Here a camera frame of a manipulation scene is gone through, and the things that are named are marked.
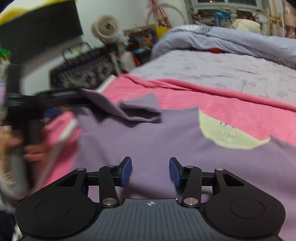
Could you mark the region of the person's left hand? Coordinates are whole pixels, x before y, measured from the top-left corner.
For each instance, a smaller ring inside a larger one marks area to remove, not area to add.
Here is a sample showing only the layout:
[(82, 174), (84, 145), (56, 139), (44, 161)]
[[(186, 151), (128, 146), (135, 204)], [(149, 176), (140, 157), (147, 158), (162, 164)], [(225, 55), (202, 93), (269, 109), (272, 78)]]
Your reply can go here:
[(1, 192), (20, 199), (34, 184), (32, 166), (42, 166), (47, 156), (45, 142), (24, 145), (22, 133), (1, 132)]

